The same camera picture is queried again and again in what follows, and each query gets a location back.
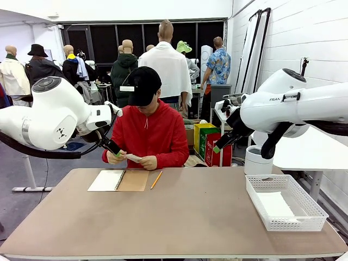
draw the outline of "red box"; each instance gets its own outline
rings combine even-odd
[[[206,158],[204,159],[204,161],[207,163],[209,167],[220,166],[220,152],[215,153],[213,151],[213,148],[215,147],[215,143],[220,138],[221,138],[220,133],[207,134]],[[222,166],[231,167],[231,165],[232,165],[232,145],[227,145],[223,149]]]

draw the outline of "blue hawaiian shirt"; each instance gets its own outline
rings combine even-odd
[[[212,73],[207,80],[208,84],[226,84],[231,71],[231,56],[223,49],[217,49],[208,59],[207,66]]]

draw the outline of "pencil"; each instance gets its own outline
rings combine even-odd
[[[162,173],[163,173],[163,171],[161,171],[161,172],[158,174],[156,180],[154,181],[154,183],[152,184],[152,186],[151,186],[150,189],[153,189],[153,187],[156,185],[156,183],[157,183],[157,181],[159,180],[159,177],[162,175]]]

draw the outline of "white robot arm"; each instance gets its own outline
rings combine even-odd
[[[81,94],[59,77],[39,80],[32,93],[31,108],[12,106],[0,110],[0,138],[9,142],[10,137],[23,145],[56,150],[67,143],[76,129],[87,141],[100,142],[104,147],[110,140],[103,137],[103,128],[110,127],[112,113],[122,116],[122,110],[109,102],[87,105]],[[117,154],[118,146],[113,149]]]
[[[296,137],[306,124],[335,135],[348,135],[348,83],[306,88],[300,74],[282,69],[275,72],[257,92],[241,94],[216,103],[215,109],[230,113],[233,130],[216,143],[215,152],[253,131],[269,134],[262,157],[272,158],[282,136]]]

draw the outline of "black jacket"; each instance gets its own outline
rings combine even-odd
[[[91,66],[85,63],[86,70],[88,73],[88,77],[90,81],[96,80],[96,72],[93,70]],[[65,78],[71,83],[72,86],[75,86],[77,82],[84,81],[83,78],[80,78],[77,72],[78,63],[74,63],[73,61],[65,60],[63,63],[63,74]]]
[[[117,97],[117,106],[123,108],[128,105],[129,92],[120,91],[121,84],[135,68],[138,67],[138,57],[128,53],[121,53],[111,69],[111,81]]]
[[[58,76],[64,78],[64,74],[54,62],[47,59],[32,59],[29,64],[26,64],[26,75],[30,82],[30,87],[38,80],[48,76]]]

